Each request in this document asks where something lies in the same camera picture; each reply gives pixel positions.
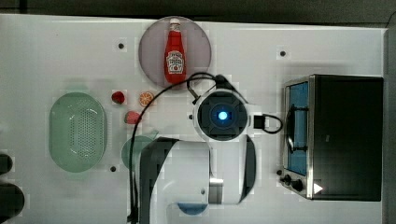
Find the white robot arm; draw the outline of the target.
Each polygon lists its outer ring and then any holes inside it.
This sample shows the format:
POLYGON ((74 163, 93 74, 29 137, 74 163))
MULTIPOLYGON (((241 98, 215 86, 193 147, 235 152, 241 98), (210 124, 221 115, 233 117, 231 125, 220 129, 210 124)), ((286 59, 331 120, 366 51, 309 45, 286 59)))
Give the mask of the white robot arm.
POLYGON ((210 204, 241 203, 256 179, 252 138, 261 114, 236 91, 217 89, 199 97, 191 121, 200 142, 159 137, 139 156, 138 223, 169 224, 170 205, 195 216, 210 204))

